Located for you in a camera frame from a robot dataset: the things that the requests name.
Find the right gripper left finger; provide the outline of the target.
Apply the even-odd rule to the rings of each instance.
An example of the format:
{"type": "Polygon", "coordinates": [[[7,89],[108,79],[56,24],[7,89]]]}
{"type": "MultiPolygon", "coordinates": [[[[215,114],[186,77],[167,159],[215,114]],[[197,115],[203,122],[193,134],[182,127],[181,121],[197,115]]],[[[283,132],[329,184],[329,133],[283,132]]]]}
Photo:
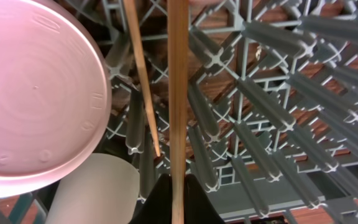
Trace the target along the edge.
{"type": "Polygon", "coordinates": [[[147,200],[129,224],[172,223],[172,178],[162,174],[147,200]]]}

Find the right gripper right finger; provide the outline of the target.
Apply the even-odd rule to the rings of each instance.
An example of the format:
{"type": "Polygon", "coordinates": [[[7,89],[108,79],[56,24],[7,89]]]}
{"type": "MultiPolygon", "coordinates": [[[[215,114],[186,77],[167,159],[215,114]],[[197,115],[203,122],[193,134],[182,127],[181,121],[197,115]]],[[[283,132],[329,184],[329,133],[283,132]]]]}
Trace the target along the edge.
{"type": "Polygon", "coordinates": [[[225,224],[193,174],[185,177],[185,224],[225,224]]]}

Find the small white cup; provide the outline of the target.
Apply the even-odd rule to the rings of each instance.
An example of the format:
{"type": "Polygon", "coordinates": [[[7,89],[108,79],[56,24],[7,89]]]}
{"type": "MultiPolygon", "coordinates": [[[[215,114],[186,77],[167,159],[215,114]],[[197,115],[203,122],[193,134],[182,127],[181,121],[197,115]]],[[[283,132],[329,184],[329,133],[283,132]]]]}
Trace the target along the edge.
{"type": "Polygon", "coordinates": [[[140,175],[129,162],[94,153],[64,177],[46,223],[129,223],[139,195],[140,175]]]}

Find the small pink plate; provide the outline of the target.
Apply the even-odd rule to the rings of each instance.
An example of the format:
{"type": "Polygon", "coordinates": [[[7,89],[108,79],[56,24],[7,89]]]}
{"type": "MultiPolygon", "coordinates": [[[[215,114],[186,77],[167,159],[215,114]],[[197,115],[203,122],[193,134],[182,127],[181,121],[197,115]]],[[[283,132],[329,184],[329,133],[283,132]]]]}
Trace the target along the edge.
{"type": "Polygon", "coordinates": [[[77,18],[54,1],[0,1],[0,198],[75,170],[110,109],[103,55],[77,18]]]}

